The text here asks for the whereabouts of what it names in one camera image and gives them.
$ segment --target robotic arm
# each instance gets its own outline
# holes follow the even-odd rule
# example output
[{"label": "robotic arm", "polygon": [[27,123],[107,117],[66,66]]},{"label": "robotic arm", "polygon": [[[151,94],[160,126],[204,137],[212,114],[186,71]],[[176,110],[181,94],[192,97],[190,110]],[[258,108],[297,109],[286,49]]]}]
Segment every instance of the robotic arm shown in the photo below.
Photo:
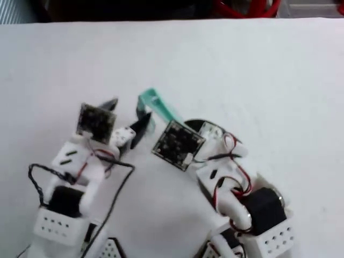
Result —
[{"label": "robotic arm", "polygon": [[[109,238],[106,222],[114,203],[134,166],[120,157],[140,141],[150,114],[129,127],[112,130],[117,101],[102,108],[83,104],[77,134],[67,141],[52,162],[52,168],[30,165],[29,178],[41,200],[28,258],[125,257],[116,238]],[[114,165],[131,171],[116,192],[112,205],[100,224],[91,220],[90,209],[100,185]],[[34,168],[53,174],[43,195],[33,176]]]},{"label": "robotic arm", "polygon": [[291,249],[295,234],[285,194],[260,174],[251,179],[237,163],[248,152],[234,135],[216,125],[200,134],[206,142],[188,161],[196,166],[202,193],[229,217],[228,224],[210,232],[200,257],[268,258]]}]

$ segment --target white robot module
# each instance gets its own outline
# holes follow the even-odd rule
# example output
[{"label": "white robot module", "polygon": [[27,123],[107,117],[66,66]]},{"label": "white robot module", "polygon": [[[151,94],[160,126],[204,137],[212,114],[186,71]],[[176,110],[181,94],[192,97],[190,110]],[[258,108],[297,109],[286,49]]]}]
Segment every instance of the white robot module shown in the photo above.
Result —
[{"label": "white robot module", "polygon": [[[128,127],[113,129],[117,99],[100,107],[82,104],[76,133],[52,162],[29,166],[40,200],[31,244],[17,258],[126,257],[107,221],[135,166],[120,162],[145,134],[151,113],[141,112]],[[247,155],[242,142],[205,120],[171,119],[152,153],[182,171],[194,171],[201,192],[228,223],[211,231],[195,257],[275,258],[291,249],[295,235],[285,193],[258,174],[251,178],[238,163]],[[117,166],[130,168],[103,222],[89,217],[101,183]],[[43,192],[34,168],[53,174]]]}]

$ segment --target red wire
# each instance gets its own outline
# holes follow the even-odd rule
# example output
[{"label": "red wire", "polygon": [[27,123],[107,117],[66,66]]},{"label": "red wire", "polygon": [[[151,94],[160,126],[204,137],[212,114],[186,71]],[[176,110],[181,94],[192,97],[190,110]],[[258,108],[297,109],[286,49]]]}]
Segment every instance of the red wire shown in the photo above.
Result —
[{"label": "red wire", "polygon": [[95,152],[102,152],[102,153],[105,153],[105,154],[107,154],[107,155],[109,155],[109,156],[114,157],[114,154],[113,154],[112,152],[109,152],[109,151],[106,150],[106,149],[95,149]]},{"label": "red wire", "polygon": [[81,167],[81,169],[79,170],[79,172],[77,173],[76,179],[78,180],[82,174],[82,172],[84,171],[85,167],[87,166],[87,162],[85,162],[85,164]]},{"label": "red wire", "polygon": [[228,17],[228,18],[241,18],[241,19],[242,18],[271,18],[271,17],[276,15],[278,7],[281,3],[281,0],[274,0],[273,4],[271,5],[271,7],[266,12],[261,12],[259,14],[259,13],[255,12],[257,10],[250,10],[250,14],[247,14],[247,15],[243,15],[242,13],[239,13],[239,12],[233,10],[232,8],[227,6],[223,2],[223,0],[214,0],[213,3],[214,3],[215,11],[217,11],[219,14],[221,14],[225,17]]}]

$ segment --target red object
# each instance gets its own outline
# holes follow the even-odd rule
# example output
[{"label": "red object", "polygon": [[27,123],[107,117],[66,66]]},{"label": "red object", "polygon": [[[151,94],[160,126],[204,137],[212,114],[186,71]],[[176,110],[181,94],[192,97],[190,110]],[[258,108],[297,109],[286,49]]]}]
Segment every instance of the red object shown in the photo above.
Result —
[{"label": "red object", "polygon": [[223,0],[214,0],[214,10],[227,18],[272,18],[276,16],[280,3],[281,0],[274,0],[271,7],[265,10],[266,0],[252,0],[248,13],[244,15],[230,8]]},{"label": "red object", "polygon": [[344,15],[344,0],[343,0],[343,3],[339,5],[338,11],[341,15]]}]

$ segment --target white surface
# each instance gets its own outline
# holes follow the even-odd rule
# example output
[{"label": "white surface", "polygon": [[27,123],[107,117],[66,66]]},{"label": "white surface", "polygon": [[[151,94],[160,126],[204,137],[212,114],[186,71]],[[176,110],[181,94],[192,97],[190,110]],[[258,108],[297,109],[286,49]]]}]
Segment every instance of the white surface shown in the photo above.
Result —
[{"label": "white surface", "polygon": [[[283,183],[300,256],[340,256],[343,46],[340,19],[1,26],[1,256],[28,244],[39,202],[27,167],[50,163],[80,104],[118,95],[118,128],[148,87],[230,130],[249,149],[243,165]],[[186,173],[149,154],[159,130],[125,157],[138,170],[110,219],[129,258],[188,258],[218,220]],[[104,183],[96,216],[126,172]]]}]

